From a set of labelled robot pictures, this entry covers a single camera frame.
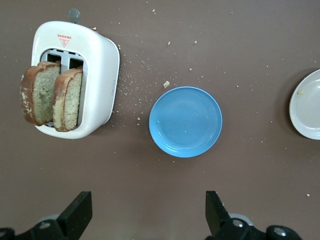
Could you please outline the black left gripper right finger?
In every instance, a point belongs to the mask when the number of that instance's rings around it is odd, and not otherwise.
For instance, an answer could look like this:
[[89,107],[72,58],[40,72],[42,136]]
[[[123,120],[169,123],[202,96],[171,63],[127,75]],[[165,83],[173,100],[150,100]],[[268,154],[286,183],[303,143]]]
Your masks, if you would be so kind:
[[300,240],[301,237],[291,228],[270,225],[260,231],[248,217],[229,214],[216,191],[205,195],[205,218],[211,232],[208,240]]

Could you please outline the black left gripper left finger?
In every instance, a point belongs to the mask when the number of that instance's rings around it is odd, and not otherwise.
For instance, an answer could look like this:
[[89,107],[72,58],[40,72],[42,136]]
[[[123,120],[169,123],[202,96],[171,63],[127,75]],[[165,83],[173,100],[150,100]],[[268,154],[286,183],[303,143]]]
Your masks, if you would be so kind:
[[92,193],[82,191],[59,215],[40,220],[32,228],[16,234],[12,228],[0,229],[2,240],[78,240],[92,219]]

